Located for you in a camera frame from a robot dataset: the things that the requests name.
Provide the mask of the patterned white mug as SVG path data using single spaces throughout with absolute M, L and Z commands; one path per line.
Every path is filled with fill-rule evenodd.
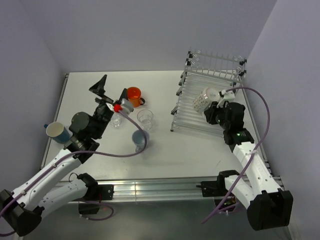
M 219 91 L 212 87 L 206 87 L 193 100 L 192 106 L 197 113 L 201 114 L 212 104 L 212 102 L 219 102 L 219 101 L 220 101 Z

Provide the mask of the light blue footed cup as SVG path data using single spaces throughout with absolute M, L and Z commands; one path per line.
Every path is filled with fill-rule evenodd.
M 135 145 L 135 152 L 141 152 L 144 147 L 147 147 L 150 140 L 150 135 L 147 131 L 136 130 L 131 136 L 132 142 Z

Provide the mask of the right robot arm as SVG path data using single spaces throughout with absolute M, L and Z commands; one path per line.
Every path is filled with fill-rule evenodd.
M 224 142 L 229 146 L 241 166 L 248 182 L 237 179 L 236 170 L 225 170 L 218 174 L 214 182 L 215 195 L 231 192 L 246 208 L 250 226 L 255 231 L 286 227 L 290 223 L 293 196 L 282 190 L 267 169 L 255 149 L 255 141 L 244 127 L 245 106 L 231 102 L 218 106 L 213 102 L 204 111 L 206 121 L 223 129 Z

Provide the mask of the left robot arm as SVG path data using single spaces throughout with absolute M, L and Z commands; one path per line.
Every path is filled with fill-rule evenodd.
M 41 222 L 45 207 L 40 205 L 43 197 L 69 172 L 85 163 L 97 150 L 98 139 L 102 138 L 106 127 L 115 112 L 132 112 L 128 103 L 128 90 L 123 89 L 119 99 L 113 100 L 105 95 L 104 75 L 89 88 L 95 94 L 98 104 L 92 115 L 86 112 L 75 113 L 69 130 L 72 136 L 64 144 L 58 155 L 32 179 L 15 190 L 0 192 L 0 216 L 13 229 L 13 234 L 23 237 L 32 232 Z

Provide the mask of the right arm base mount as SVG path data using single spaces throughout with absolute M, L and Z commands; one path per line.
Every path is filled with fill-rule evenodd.
M 233 182 L 237 179 L 240 174 L 236 170 L 224 170 L 220 171 L 216 180 L 201 181 L 200 185 L 196 185 L 197 188 L 201 189 L 203 197 L 224 197 Z M 234 204 L 237 200 L 240 201 L 246 208 L 251 204 L 252 193 L 249 191 L 249 186 L 240 179 L 230 195 L 227 197 L 225 202 L 220 206 L 219 210 L 225 213 L 226 211 L 234 211 Z

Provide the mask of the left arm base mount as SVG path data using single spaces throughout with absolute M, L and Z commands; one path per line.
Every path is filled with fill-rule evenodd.
M 113 199 L 114 185 L 113 184 L 97 184 L 88 188 L 87 193 L 80 197 L 80 200 L 85 202 L 78 203 L 78 213 L 82 216 L 95 215 L 99 212 L 103 201 Z

